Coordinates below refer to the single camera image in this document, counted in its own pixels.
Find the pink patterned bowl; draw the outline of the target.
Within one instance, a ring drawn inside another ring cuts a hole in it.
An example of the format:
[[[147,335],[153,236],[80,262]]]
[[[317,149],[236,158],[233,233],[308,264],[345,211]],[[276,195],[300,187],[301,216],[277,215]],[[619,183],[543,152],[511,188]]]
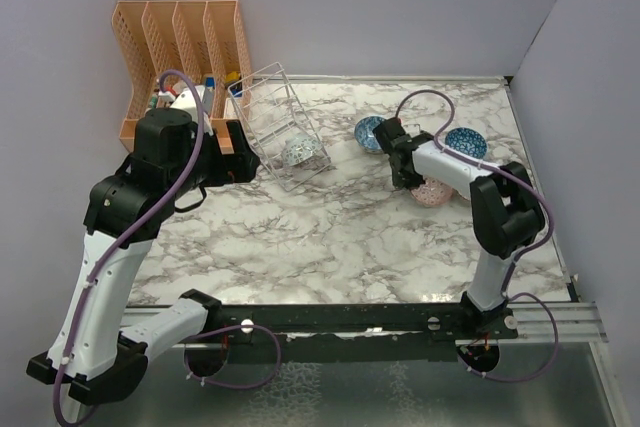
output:
[[[453,189],[437,179],[425,177],[422,184],[410,190],[410,194],[419,204],[435,207],[447,203]]]

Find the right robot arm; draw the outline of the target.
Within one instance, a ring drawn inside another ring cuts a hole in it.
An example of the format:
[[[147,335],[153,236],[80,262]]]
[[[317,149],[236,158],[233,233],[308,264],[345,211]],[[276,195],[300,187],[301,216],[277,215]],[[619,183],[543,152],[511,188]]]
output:
[[[435,179],[468,198],[480,257],[461,299],[461,330],[481,338],[505,311],[507,286],[517,255],[531,246],[546,225],[541,201],[518,162],[484,163],[439,144],[426,132],[410,136],[392,117],[373,129],[388,156],[396,188],[416,190]]]

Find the light blue patterned bowl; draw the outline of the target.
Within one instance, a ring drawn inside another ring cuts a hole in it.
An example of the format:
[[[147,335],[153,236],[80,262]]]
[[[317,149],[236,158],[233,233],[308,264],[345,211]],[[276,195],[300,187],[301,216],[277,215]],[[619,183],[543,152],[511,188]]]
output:
[[[371,115],[361,118],[354,127],[354,138],[358,145],[368,153],[382,153],[373,130],[378,127],[384,118],[377,115]]]

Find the white wire dish rack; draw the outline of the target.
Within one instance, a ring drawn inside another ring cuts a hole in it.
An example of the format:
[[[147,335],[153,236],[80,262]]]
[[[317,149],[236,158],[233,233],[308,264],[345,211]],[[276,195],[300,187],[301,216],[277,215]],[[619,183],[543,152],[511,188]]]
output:
[[[329,153],[283,66],[272,63],[227,86],[234,112],[262,166],[285,191],[309,181],[331,165]],[[321,149],[309,160],[286,167],[285,142],[299,133],[315,136]]]

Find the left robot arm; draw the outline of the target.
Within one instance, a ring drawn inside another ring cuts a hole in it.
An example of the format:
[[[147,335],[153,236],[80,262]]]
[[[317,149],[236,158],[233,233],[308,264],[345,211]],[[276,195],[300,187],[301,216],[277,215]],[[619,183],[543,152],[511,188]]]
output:
[[[206,342],[218,335],[220,303],[195,289],[136,326],[121,325],[136,274],[162,223],[178,212],[177,200],[256,176],[260,160],[240,121],[226,123],[229,153],[215,133],[198,140],[197,128],[183,110],[149,111],[136,124],[133,151],[92,188],[70,308],[54,344],[30,359],[30,377],[67,384],[70,397],[86,406],[119,402],[169,348],[191,336]]]

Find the red patterned white bowl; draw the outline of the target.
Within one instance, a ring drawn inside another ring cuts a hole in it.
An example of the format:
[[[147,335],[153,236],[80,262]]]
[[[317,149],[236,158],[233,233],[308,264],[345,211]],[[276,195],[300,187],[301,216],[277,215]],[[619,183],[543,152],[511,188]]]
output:
[[[306,133],[286,140],[281,159],[286,167],[293,167],[312,158],[321,149],[320,141]]]

